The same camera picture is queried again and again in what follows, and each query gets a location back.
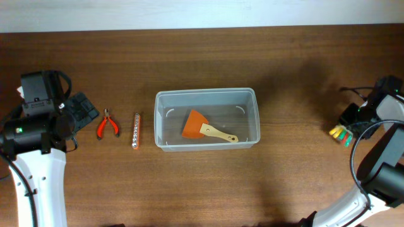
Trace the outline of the clear plastic container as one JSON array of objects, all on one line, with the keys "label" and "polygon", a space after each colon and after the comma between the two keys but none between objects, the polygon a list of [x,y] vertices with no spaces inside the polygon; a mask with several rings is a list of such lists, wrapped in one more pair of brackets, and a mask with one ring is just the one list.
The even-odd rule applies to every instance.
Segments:
[{"label": "clear plastic container", "polygon": [[165,152],[251,148],[261,139],[256,94],[251,88],[161,91],[154,136]]}]

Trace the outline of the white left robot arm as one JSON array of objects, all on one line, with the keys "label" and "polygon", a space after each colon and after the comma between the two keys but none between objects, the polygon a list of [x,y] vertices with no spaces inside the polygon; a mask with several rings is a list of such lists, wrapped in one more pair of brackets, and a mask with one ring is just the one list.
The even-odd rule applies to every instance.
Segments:
[{"label": "white left robot arm", "polygon": [[66,100],[25,97],[24,116],[1,132],[1,157],[13,176],[19,226],[66,226],[64,171],[68,140],[99,115],[84,93]]}]

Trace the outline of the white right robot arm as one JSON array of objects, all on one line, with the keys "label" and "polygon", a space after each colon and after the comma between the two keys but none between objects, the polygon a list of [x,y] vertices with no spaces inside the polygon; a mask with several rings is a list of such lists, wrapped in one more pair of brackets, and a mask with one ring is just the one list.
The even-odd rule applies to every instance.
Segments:
[{"label": "white right robot arm", "polygon": [[359,143],[384,126],[386,132],[358,168],[350,165],[353,188],[335,203],[301,219],[299,226],[361,226],[374,214],[403,204],[403,93],[369,95],[361,105],[351,104],[330,135],[348,146],[354,159]]}]

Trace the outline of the orange scraper wooden handle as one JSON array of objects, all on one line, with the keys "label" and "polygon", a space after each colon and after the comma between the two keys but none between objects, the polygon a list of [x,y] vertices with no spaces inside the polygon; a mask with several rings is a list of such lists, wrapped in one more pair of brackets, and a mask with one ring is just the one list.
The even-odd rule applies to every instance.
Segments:
[{"label": "orange scraper wooden handle", "polygon": [[205,116],[196,110],[191,110],[182,130],[182,137],[187,139],[201,139],[205,136],[220,138],[230,143],[239,142],[237,136],[219,131],[209,124]]}]

